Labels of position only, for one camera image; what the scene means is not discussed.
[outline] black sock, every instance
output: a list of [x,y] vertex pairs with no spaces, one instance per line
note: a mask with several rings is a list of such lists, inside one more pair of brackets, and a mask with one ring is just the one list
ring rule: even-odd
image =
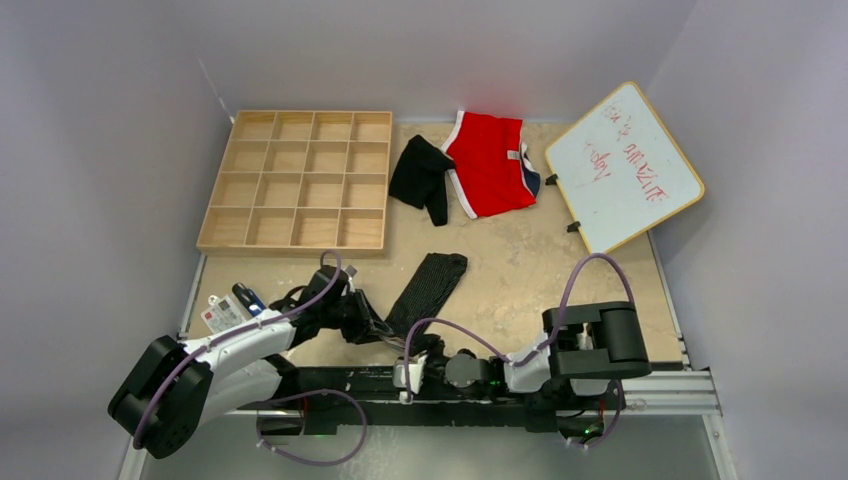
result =
[[[392,305],[386,323],[405,338],[415,322],[439,313],[467,267],[468,258],[464,255],[428,253]],[[424,333],[428,325],[420,327],[415,337]]]
[[453,160],[416,135],[400,154],[389,183],[389,196],[418,209],[426,206],[433,225],[445,225],[448,223],[445,172],[452,168],[456,168]]

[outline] white trim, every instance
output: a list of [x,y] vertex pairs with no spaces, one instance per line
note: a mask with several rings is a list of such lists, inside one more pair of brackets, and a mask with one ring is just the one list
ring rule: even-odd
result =
[[451,134],[448,135],[448,139],[445,140],[445,143],[442,144],[442,151],[448,153],[448,148],[450,148],[451,144],[456,141],[456,137],[459,136],[459,129],[462,127],[462,119],[465,118],[465,110],[459,110],[456,112],[456,123],[453,125],[453,130],[451,130]]
[[[515,150],[509,150],[507,153],[512,153]],[[530,190],[530,187],[527,186],[527,179],[524,178],[524,152],[527,151],[527,144],[524,143],[521,138],[518,139],[518,174],[521,175],[521,184],[524,185],[524,190],[527,190],[527,193],[530,194],[531,197],[536,198],[536,195],[533,194],[533,191]]]
[[727,445],[727,435],[724,433],[724,418],[721,415],[704,415],[704,429],[710,442],[713,461],[721,480],[738,480],[733,455]]
[[[465,110],[456,112],[456,123],[453,126],[453,130],[451,130],[451,134],[448,135],[448,139],[445,140],[445,143],[442,144],[442,152],[444,152],[445,155],[448,155],[448,148],[450,148],[453,142],[456,141],[456,137],[459,136],[459,130],[462,128],[463,118],[465,118]],[[465,190],[462,188],[462,183],[459,181],[459,175],[456,174],[456,170],[448,170],[448,177],[450,177],[453,189],[456,191],[456,199],[459,200],[459,204],[462,205],[462,209],[465,210],[465,214],[474,220],[477,218],[477,212],[471,208],[471,203],[468,201],[468,197],[465,196]]]
[[709,372],[653,372],[646,377],[622,380],[621,384],[628,395],[636,395],[640,392],[668,392],[671,395],[683,393],[715,395],[715,385]]
[[136,450],[132,446],[132,439],[127,443],[127,454],[124,455],[124,463],[118,473],[118,480],[138,480],[144,470],[144,461],[147,459],[147,450]]
[[462,209],[465,210],[465,213],[469,218],[474,220],[477,218],[477,212],[471,208],[471,204],[468,203],[468,197],[465,196],[465,190],[462,189],[462,184],[459,183],[459,175],[456,174],[456,170],[448,170],[448,177],[451,179],[451,183],[453,184],[453,189],[456,190],[456,199],[459,200],[459,204],[462,205]]
[[681,342],[684,342],[683,331],[680,330],[680,323],[677,321],[677,312],[674,310],[674,302],[671,299],[671,292],[668,290],[668,281],[665,278],[665,268],[663,268],[662,260],[660,259],[660,253],[657,250],[657,242],[654,240],[653,230],[648,230],[647,233],[648,243],[651,244],[651,252],[654,255],[654,263],[657,264],[657,271],[660,274],[660,283],[662,283],[663,292],[665,293],[665,301],[666,303],[668,303],[668,310],[671,313],[671,321],[672,323],[674,323],[674,329],[677,331],[677,338]]
[[194,279],[191,282],[191,289],[188,291],[188,299],[186,300],[186,308],[183,310],[183,321],[180,323],[179,335],[187,335],[188,329],[191,327],[191,310],[194,308],[194,302],[197,301],[197,291],[200,288],[200,277],[203,275],[203,269],[206,267],[206,254],[201,253],[197,260],[197,268],[194,270]]
[[212,81],[212,77],[210,77],[209,72],[206,71],[206,65],[203,64],[203,60],[200,59],[200,55],[195,54],[195,56],[197,57],[197,63],[200,64],[200,69],[203,70],[203,76],[206,77],[206,81],[209,83],[209,87],[212,88],[212,93],[215,95],[215,97],[218,98],[218,103],[221,104],[221,108],[224,110],[224,114],[229,117],[230,123],[235,125],[236,118],[230,115],[230,111],[227,110],[227,105],[224,104],[224,99],[221,98],[221,95],[218,93],[218,89],[215,87],[215,82]]
[[521,163],[524,164],[524,168],[527,170],[530,170],[533,173],[539,173],[535,168],[533,168],[533,164],[530,163],[530,160],[527,159],[527,144],[523,141],[521,142]]

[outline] table surface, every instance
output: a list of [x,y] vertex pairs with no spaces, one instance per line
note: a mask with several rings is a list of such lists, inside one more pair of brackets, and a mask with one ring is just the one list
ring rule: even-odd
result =
[[[392,170],[414,135],[421,134],[441,146],[452,127],[395,125]],[[567,127],[550,123],[524,126],[530,161],[543,178],[550,174],[545,148]],[[541,313],[559,305],[572,268],[588,254],[578,234],[566,233],[566,226],[573,222],[571,214],[554,187],[543,186],[537,204],[530,208],[476,220],[465,215],[450,185],[448,198],[449,221],[443,227],[434,227],[426,210],[389,198],[385,257],[343,259],[344,265],[356,267],[357,288],[365,290],[377,313],[385,317],[427,253],[461,253],[468,257],[468,270],[439,317],[469,328],[502,352],[519,350],[539,334]],[[647,234],[611,255],[633,287],[650,361],[680,363],[677,332]],[[234,283],[242,282],[267,304],[307,283],[317,268],[317,258],[210,256],[192,308],[189,338],[210,334],[200,319],[210,295],[223,296]],[[615,272],[605,262],[594,260],[583,269],[569,304],[624,298]],[[460,348],[469,348],[478,356],[490,355],[485,347],[450,327],[431,325],[428,332],[442,336],[448,355]],[[382,342],[349,345],[338,331],[324,330],[286,356],[299,366],[391,365],[397,353]]]

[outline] wooden sorting tray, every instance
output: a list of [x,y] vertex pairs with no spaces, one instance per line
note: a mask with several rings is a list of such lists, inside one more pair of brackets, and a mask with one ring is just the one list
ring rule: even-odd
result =
[[391,136],[391,112],[239,112],[197,248],[382,255]]

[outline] purple cable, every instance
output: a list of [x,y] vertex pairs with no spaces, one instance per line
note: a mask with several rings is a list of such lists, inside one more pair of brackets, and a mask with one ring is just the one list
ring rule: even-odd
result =
[[159,388],[156,389],[156,393],[153,394],[153,397],[150,398],[150,402],[147,403],[147,408],[144,409],[144,413],[141,415],[141,420],[138,421],[138,425],[135,427],[135,434],[133,435],[133,448],[136,450],[141,450],[142,444],[141,439],[144,438],[144,433],[147,430],[148,422],[150,421],[150,417],[153,415],[153,411],[156,409],[156,406],[159,404],[159,401],[162,399],[162,396],[165,394],[165,391],[171,386],[171,383],[174,381],[177,376],[182,373],[183,370],[188,366],[189,363],[192,362],[195,358],[206,353],[209,349],[219,345],[220,343],[229,340],[233,337],[241,335],[242,333],[249,332],[259,327],[264,327],[265,325],[270,325],[272,323],[277,323],[284,319],[290,319],[293,315],[296,315],[307,308],[315,305],[316,302],[321,300],[321,298],[333,288],[333,284],[336,283],[336,280],[339,278],[339,272],[342,270],[342,257],[335,250],[325,250],[321,253],[321,259],[319,260],[321,266],[324,265],[324,257],[327,254],[331,254],[336,257],[336,271],[333,272],[333,277],[330,279],[330,283],[324,287],[323,290],[318,292],[318,295],[315,295],[313,298],[309,299],[309,301],[305,302],[303,305],[298,305],[297,307],[285,312],[276,317],[269,318],[267,320],[261,320],[257,322],[250,322],[241,325],[238,328],[234,328],[232,330],[228,330],[221,335],[213,338],[209,341],[209,345],[201,345],[195,351],[188,354],[186,358],[184,358],[174,370],[165,377],[165,380],[159,385]]
[[615,416],[612,417],[610,426],[604,430],[604,433],[594,442],[584,443],[583,448],[595,448],[604,443],[618,424],[618,418],[621,416],[621,411],[624,410],[624,387],[621,385],[621,380],[614,380],[613,382],[615,384],[615,388],[618,389],[618,404],[615,407]]
[[506,355],[499,352],[498,349],[495,348],[491,343],[487,342],[486,340],[483,339],[483,337],[477,335],[476,333],[472,332],[471,330],[468,330],[467,328],[460,326],[460,325],[457,325],[453,322],[449,322],[447,320],[442,320],[441,318],[422,318],[421,320],[418,320],[417,322],[412,324],[412,327],[409,329],[409,332],[406,334],[406,343],[404,343],[404,346],[403,346],[403,373],[404,373],[404,376],[406,377],[406,396],[410,401],[412,400],[412,385],[411,385],[411,382],[409,381],[409,349],[412,347],[412,337],[415,336],[415,331],[418,330],[419,328],[421,328],[422,325],[427,324],[427,323],[441,323],[442,325],[447,325],[449,327],[453,327],[453,328],[459,330],[460,332],[468,335],[469,337],[473,338],[474,340],[477,340],[478,342],[480,342],[484,347],[488,348],[489,350],[492,351],[492,353],[497,355],[498,358],[503,360],[504,363],[510,362],[509,358]]
[[583,267],[589,263],[589,260],[592,260],[593,258],[601,258],[610,264],[613,270],[615,270],[615,273],[618,274],[618,278],[621,279],[621,285],[624,287],[624,292],[627,294],[627,301],[635,303],[633,301],[633,290],[630,288],[630,283],[627,281],[627,277],[624,276],[624,270],[621,269],[612,257],[606,253],[593,253],[583,257],[583,259],[577,262],[577,265],[574,266],[574,270],[571,271],[571,275],[568,277],[568,282],[565,284],[565,290],[562,292],[562,300],[559,302],[559,310],[557,311],[557,318],[554,321],[553,328],[551,329],[551,335],[545,341],[536,345],[536,348],[528,353],[526,357],[517,362],[510,362],[513,366],[523,367],[524,365],[527,365],[531,360],[533,360],[533,358],[536,357],[536,355],[539,354],[539,350],[549,347],[556,341],[557,333],[559,333],[559,329],[562,327],[563,322],[565,322],[565,307],[568,305],[568,297],[571,296],[571,290],[574,289],[574,283],[577,281],[577,275],[579,275],[580,271],[583,270]]
[[[583,267],[586,266],[587,263],[589,263],[589,260],[592,260],[593,258],[604,259],[607,261],[607,263],[610,264],[610,266],[612,266],[612,268],[615,270],[615,273],[618,274],[618,278],[621,279],[621,285],[624,287],[624,292],[627,294],[627,300],[630,303],[635,303],[633,301],[633,290],[630,288],[630,283],[627,281],[627,277],[624,275],[624,270],[622,270],[618,263],[609,255],[605,253],[593,253],[591,255],[583,257],[583,259],[577,262],[577,265],[574,266],[574,270],[571,271],[571,275],[568,277],[568,282],[566,282],[565,284],[565,290],[562,292],[562,300],[560,300],[559,302],[559,310],[557,311],[557,318],[554,321],[554,325],[551,330],[551,335],[542,343],[537,345],[536,348],[533,349],[530,353],[528,353],[526,357],[522,358],[519,361],[510,360],[506,355],[499,352],[489,342],[483,340],[480,336],[471,332],[470,330],[461,327],[453,322],[449,322],[447,320],[442,320],[439,318],[423,318],[421,320],[418,320],[412,325],[412,328],[409,329],[409,333],[406,334],[406,344],[404,345],[403,349],[403,372],[406,378],[407,397],[409,399],[412,399],[412,387],[409,382],[409,348],[412,345],[412,337],[415,335],[415,331],[418,330],[418,328],[420,328],[422,325],[426,323],[441,323],[449,327],[454,327],[462,333],[483,344],[486,348],[491,350],[492,353],[497,355],[498,358],[503,360],[504,363],[511,364],[515,367],[523,367],[524,365],[530,363],[530,361],[533,360],[533,358],[535,358],[536,355],[539,354],[539,350],[550,346],[556,341],[557,333],[562,327],[563,322],[565,322],[565,307],[568,305],[568,298],[571,296],[571,291],[574,289],[574,282],[577,281],[577,275],[580,273]],[[617,418],[618,417],[613,419],[613,423],[610,424],[611,427],[615,424]]]
[[359,402],[357,402],[353,397],[351,397],[347,393],[339,391],[339,390],[331,390],[331,389],[328,389],[328,388],[323,388],[321,390],[312,390],[310,392],[298,393],[297,395],[292,395],[290,397],[274,399],[273,401],[274,401],[274,403],[288,402],[290,400],[297,400],[297,399],[303,398],[303,397],[311,397],[313,395],[326,395],[328,393],[331,394],[331,395],[336,395],[336,396],[342,397],[345,400],[352,403],[353,406],[356,407],[356,411],[359,412],[359,418],[362,419],[362,435],[359,436],[359,441],[356,443],[356,446],[353,447],[353,450],[351,450],[350,453],[348,453],[344,457],[341,457],[337,460],[329,460],[329,461],[310,460],[308,458],[298,457],[297,455],[291,454],[289,452],[286,452],[285,450],[281,450],[281,449],[271,445],[270,443],[268,443],[267,440],[262,438],[262,430],[259,428],[259,420],[258,419],[256,420],[256,436],[259,437],[259,445],[257,445],[257,446],[262,446],[262,447],[266,448],[268,451],[276,453],[277,455],[281,455],[283,457],[286,457],[289,460],[294,460],[295,462],[303,463],[304,465],[310,465],[310,466],[313,466],[313,467],[332,467],[334,465],[339,465],[339,464],[344,463],[344,462],[350,460],[351,458],[353,458],[353,456],[356,455],[357,452],[359,452],[359,449],[361,449],[362,446],[365,445],[365,437],[368,434],[368,419],[365,417],[365,410],[362,409],[362,405],[360,405]]

